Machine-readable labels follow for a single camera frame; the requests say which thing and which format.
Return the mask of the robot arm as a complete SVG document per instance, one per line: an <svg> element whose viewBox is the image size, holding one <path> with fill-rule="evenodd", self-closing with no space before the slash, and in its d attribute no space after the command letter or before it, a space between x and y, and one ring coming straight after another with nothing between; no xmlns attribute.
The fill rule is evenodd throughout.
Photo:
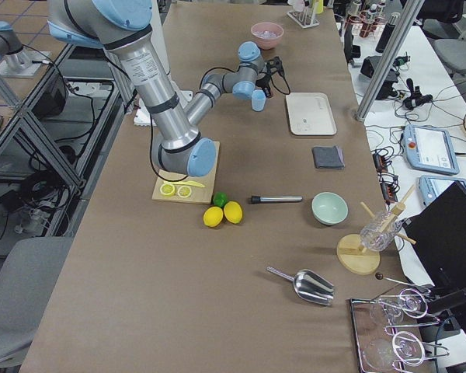
<svg viewBox="0 0 466 373"><path fill-rule="evenodd" d="M50 34L67 44L115 54L159 129L151 143L156 166L187 176L206 176L216 148L198 123L224 93L251 99L259 75L266 71L260 49L244 42L237 71L211 74L185 106L172 86L152 42L151 1L50 1Z"/></svg>
<svg viewBox="0 0 466 373"><path fill-rule="evenodd" d="M0 75L5 78L32 78L42 65L50 64L49 51L28 51L12 26L0 21Z"/></svg>

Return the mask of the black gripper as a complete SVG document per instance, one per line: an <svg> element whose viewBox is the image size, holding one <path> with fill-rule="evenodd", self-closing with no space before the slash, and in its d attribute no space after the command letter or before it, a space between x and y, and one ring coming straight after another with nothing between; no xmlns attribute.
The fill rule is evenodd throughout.
<svg viewBox="0 0 466 373"><path fill-rule="evenodd" d="M256 80L256 86L265 93L266 97L271 97L270 81L271 74L269 72L262 73Z"/></svg>

